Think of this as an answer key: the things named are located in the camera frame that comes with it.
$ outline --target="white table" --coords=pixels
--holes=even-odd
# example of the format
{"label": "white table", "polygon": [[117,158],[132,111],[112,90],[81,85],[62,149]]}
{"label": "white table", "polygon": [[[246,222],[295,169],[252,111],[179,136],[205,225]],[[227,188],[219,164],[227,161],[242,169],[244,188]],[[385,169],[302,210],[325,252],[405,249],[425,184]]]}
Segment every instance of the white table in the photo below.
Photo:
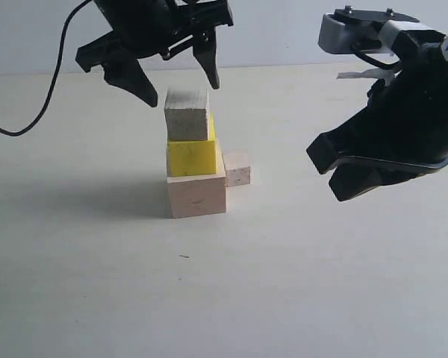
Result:
{"label": "white table", "polygon": [[[217,132],[254,183],[182,220],[162,103],[204,75],[151,72],[158,109],[61,75],[0,136],[0,358],[448,357],[448,168],[338,203],[305,153],[362,108],[372,81],[335,78],[363,68],[221,69]],[[0,122],[48,84],[0,77]]]}

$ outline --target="wire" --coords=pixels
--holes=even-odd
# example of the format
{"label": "wire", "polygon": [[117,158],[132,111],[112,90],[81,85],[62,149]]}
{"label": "wire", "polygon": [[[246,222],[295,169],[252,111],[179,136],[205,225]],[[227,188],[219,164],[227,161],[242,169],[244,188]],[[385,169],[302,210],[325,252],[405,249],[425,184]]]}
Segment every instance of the wire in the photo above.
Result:
{"label": "wire", "polygon": [[46,110],[48,109],[48,106],[50,104],[50,101],[52,99],[53,91],[55,90],[55,85],[57,83],[58,79],[58,73],[60,72],[61,63],[63,60],[63,49],[65,46],[65,38],[66,38],[66,32],[68,31],[68,26],[70,22],[72,21],[73,17],[86,5],[88,5],[93,0],[85,0],[83,1],[79,6],[77,6],[66,18],[65,25],[63,27],[63,31],[61,32],[61,40],[60,40],[60,49],[58,51],[58,59],[57,59],[57,65],[55,67],[55,72],[53,73],[52,83],[50,84],[50,88],[48,91],[48,95],[46,96],[45,104],[42,107],[42,110],[40,113],[38,113],[38,116],[35,118],[35,120],[30,123],[26,128],[22,129],[18,132],[10,132],[3,128],[0,128],[0,133],[4,134],[5,136],[22,136],[23,134],[26,134],[27,132],[31,131],[35,125],[38,124],[38,122],[42,119],[43,115],[45,114]]}
{"label": "wire", "polygon": [[377,59],[375,59],[371,56],[368,56],[367,54],[364,54],[354,43],[350,46],[350,50],[352,50],[352,53],[355,56],[357,56],[359,59],[369,63],[372,66],[378,67],[380,69],[395,69],[400,64],[400,61],[397,61],[395,63],[380,62]]}

